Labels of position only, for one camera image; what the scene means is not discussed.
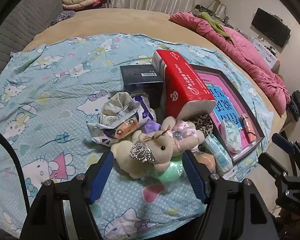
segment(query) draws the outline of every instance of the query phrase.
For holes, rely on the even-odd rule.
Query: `green cloth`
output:
[[[212,19],[208,13],[200,13],[197,17],[206,20],[211,25],[212,29],[216,31],[216,33],[221,34],[227,41],[229,41],[229,43],[232,44],[231,37],[225,33],[222,26],[217,21]]]
[[[181,177],[184,176],[184,168],[182,165],[182,155],[172,157],[170,161],[170,166],[164,172],[159,172],[152,170],[150,173],[155,179],[158,179],[163,185],[169,185],[171,183],[176,182]]]

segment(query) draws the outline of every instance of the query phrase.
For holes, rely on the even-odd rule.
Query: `light blue bedsheet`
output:
[[[121,89],[120,65],[149,64],[155,49],[176,50],[190,63],[225,73],[266,135],[229,177],[241,181],[257,165],[257,155],[268,144],[273,113],[219,52],[142,34],[72,38],[13,54],[0,75],[0,132],[18,155],[30,203],[46,179],[70,180],[108,150],[91,141],[86,121],[97,122],[103,103]],[[153,178],[131,180],[113,168],[101,199],[91,209],[105,239],[146,239],[175,230],[202,214],[205,206],[186,176],[163,188]],[[65,214],[70,216],[69,205]],[[25,217],[14,164],[0,146],[0,228],[18,237]]]

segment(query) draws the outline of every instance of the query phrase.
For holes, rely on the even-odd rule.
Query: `dark box packaging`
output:
[[[132,97],[148,95],[150,107],[155,109],[160,107],[160,100],[164,82],[156,72],[154,66],[128,65],[120,66],[121,82],[123,90]]]

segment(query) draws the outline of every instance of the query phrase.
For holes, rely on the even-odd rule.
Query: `plush toy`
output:
[[[198,145],[204,141],[204,134],[195,129],[194,123],[184,122],[172,116],[163,120],[161,130],[168,130],[167,134],[174,140],[173,156],[178,156],[185,150],[199,152]]]
[[[132,141],[123,140],[111,146],[120,168],[134,179],[144,177],[152,165],[156,171],[166,171],[173,149],[174,139],[167,134],[167,130],[149,134],[137,130],[132,135]]]

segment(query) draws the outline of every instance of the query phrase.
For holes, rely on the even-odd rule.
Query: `quilted headboard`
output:
[[[0,26],[0,73],[10,52],[22,51],[63,11],[61,0],[22,0]]]

